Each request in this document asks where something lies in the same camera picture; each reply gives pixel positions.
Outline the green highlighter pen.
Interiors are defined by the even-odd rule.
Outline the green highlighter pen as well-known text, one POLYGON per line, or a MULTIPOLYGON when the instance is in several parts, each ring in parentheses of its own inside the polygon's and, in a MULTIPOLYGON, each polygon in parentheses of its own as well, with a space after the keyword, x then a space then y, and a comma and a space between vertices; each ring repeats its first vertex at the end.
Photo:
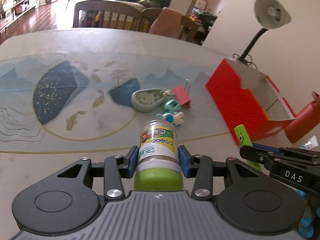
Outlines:
MULTIPOLYGON (((234 129, 234 132, 235 132, 235 135, 238 139, 240 147, 245 146, 245 145, 246 146, 253 146, 244 125, 236 126, 236 128, 234 129)), ((258 170, 260 172, 262 171, 259 163, 255 163, 250 160, 248 160, 247 163, 249 166, 255 168, 256 170, 258 170)))

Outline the red white cardboard box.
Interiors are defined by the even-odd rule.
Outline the red white cardboard box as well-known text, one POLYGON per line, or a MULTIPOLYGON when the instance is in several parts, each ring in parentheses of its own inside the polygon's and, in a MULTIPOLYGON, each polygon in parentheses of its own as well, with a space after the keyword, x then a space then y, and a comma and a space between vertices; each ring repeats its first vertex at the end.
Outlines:
POLYGON ((239 125, 244 125, 252 141, 284 130, 295 143, 319 124, 319 94, 313 92, 313 100, 296 114, 269 76, 240 61, 223 59, 206 89, 234 141, 238 141, 234 130, 239 125))

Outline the painted landscape table mat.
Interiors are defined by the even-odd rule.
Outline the painted landscape table mat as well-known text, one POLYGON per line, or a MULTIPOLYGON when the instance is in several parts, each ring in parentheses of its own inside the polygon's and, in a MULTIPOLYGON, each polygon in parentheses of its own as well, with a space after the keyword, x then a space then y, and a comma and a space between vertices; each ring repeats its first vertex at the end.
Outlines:
POLYGON ((1 61, 1 151, 95 152, 138 143, 142 127, 163 112, 131 106, 139 89, 189 86, 191 107, 180 141, 228 134, 205 88, 208 63, 124 53, 46 54, 1 61))

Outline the wooden dining chair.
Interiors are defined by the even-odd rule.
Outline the wooden dining chair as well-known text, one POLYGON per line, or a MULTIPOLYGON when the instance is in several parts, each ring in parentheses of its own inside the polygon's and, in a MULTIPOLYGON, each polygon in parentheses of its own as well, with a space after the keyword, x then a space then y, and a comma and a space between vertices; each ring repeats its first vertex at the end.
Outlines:
POLYGON ((83 0, 74 7, 74 28, 138 29, 143 7, 116 0, 83 0))

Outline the red binder clip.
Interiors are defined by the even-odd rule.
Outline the red binder clip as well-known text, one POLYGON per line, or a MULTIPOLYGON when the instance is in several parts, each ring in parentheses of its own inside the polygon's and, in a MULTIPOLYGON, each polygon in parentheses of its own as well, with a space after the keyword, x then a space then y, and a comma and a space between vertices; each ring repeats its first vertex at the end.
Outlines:
POLYGON ((174 93, 174 96, 176 97, 176 100, 179 102, 181 107, 186 109, 190 108, 190 103, 191 103, 189 90, 190 90, 190 82, 188 79, 185 79, 184 85, 178 85, 172 90, 174 93))

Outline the grey desk lamp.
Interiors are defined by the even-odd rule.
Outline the grey desk lamp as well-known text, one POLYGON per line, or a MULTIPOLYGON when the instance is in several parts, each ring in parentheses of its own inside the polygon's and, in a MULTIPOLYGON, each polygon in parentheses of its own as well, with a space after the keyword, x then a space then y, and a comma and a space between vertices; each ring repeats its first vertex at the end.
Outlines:
POLYGON ((255 18, 261 25, 261 29, 253 37, 244 52, 239 56, 233 54, 241 62, 247 62, 246 56, 249 54, 257 40, 268 30, 278 29, 291 22, 292 18, 284 6, 277 0, 256 0, 254 4, 255 18))

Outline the green lid jar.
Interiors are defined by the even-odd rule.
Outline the green lid jar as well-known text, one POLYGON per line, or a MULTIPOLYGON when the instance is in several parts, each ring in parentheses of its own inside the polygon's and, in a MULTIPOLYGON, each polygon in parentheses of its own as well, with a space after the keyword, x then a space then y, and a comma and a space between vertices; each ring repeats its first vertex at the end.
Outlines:
POLYGON ((136 191, 181 191, 183 176, 175 127, 152 120, 142 129, 134 176, 136 191))

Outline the grey green tape dispenser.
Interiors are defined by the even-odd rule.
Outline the grey green tape dispenser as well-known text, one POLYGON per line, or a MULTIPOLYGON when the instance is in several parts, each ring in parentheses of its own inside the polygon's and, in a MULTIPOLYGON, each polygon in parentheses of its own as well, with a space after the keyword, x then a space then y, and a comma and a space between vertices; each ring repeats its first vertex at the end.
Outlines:
POLYGON ((131 95, 131 104, 135 110, 148 113, 162 105, 170 94, 170 89, 165 91, 159 88, 140 89, 131 95))

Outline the wooden tv console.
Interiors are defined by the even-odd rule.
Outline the wooden tv console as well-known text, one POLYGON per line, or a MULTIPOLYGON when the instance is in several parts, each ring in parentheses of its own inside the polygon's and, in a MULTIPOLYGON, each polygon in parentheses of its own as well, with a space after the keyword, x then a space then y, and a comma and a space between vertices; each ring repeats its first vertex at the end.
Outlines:
POLYGON ((38 5, 38 0, 19 0, 11 8, 1 10, 1 34, 7 33, 9 25, 17 21, 27 12, 35 9, 38 5))

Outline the wooden chair with cloth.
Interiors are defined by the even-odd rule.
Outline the wooden chair with cloth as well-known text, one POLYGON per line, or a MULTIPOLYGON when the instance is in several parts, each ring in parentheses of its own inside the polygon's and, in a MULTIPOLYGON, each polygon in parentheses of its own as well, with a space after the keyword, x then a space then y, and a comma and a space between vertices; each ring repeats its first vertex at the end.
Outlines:
POLYGON ((142 11, 138 31, 187 42, 193 42, 198 24, 170 8, 148 8, 142 11))

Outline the pink cloth on chair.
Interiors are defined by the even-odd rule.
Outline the pink cloth on chair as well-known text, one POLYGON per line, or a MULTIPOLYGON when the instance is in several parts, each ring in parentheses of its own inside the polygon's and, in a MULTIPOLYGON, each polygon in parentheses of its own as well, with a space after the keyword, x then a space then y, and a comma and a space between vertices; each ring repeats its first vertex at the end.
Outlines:
POLYGON ((178 38, 181 31, 181 19, 183 14, 170 8, 163 8, 148 31, 149 34, 178 38))

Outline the blue white astronaut toy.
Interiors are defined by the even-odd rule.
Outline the blue white astronaut toy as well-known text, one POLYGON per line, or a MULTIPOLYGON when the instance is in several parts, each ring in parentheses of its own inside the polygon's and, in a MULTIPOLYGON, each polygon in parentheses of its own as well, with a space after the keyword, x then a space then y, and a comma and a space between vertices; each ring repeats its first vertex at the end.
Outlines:
POLYGON ((174 113, 165 112, 164 114, 157 114, 157 117, 171 123, 174 126, 180 126, 184 124, 183 112, 174 112, 174 113))

